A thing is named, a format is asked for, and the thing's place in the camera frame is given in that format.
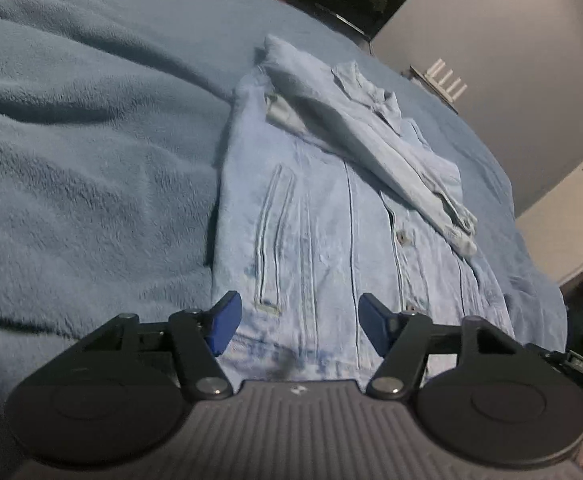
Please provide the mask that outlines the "small shelf under router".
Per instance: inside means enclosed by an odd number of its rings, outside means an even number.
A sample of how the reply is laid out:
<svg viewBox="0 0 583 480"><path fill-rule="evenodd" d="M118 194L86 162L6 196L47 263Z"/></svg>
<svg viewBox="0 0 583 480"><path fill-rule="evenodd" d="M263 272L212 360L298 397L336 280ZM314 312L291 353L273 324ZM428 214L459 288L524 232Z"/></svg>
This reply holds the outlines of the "small shelf under router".
<svg viewBox="0 0 583 480"><path fill-rule="evenodd" d="M407 76L407 78L409 78L413 84L417 84L424 90L431 93L433 96L436 96L439 101L441 101L445 106L448 106L450 110L453 110L455 114L459 114L459 111L454 106L454 102L451 96L448 95L448 92L445 91L444 88L438 84L438 82L428 78L413 65L409 67L409 76Z"/></svg>

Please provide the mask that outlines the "white wifi router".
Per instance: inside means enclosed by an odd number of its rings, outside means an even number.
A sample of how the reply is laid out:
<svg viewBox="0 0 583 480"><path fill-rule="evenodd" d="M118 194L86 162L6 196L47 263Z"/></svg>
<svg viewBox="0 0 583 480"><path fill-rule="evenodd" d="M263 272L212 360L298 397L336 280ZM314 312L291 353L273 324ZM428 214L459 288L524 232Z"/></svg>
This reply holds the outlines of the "white wifi router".
<svg viewBox="0 0 583 480"><path fill-rule="evenodd" d="M450 104L454 104L468 88L468 84L442 58L427 68L424 77Z"/></svg>

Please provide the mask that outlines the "blue fleece bed blanket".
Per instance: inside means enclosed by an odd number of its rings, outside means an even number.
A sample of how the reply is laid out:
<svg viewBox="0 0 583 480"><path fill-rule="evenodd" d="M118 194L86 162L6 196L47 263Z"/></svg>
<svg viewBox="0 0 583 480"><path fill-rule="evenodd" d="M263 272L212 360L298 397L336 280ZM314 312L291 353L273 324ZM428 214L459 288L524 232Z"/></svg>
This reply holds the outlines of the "blue fleece bed blanket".
<svg viewBox="0 0 583 480"><path fill-rule="evenodd" d="M235 91L278 37L354 62L459 168L521 342L563 350L566 308L516 228L511 181L467 123L275 0L0 0L0 479L22 460L10 391L109 318L162 321L214 293Z"/></svg>

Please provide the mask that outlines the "light blue denim jacket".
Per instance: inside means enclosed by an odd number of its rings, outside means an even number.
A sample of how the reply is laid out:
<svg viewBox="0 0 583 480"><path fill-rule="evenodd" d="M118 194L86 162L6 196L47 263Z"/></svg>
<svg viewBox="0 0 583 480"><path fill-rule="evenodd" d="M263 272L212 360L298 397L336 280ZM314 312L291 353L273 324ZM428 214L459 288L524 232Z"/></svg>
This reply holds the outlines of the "light blue denim jacket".
<svg viewBox="0 0 583 480"><path fill-rule="evenodd" d="M359 323L367 293L393 312L510 332L477 231L459 168L395 93L354 62L268 37L236 88L222 167L214 293L243 301L226 374L367 382L379 363Z"/></svg>

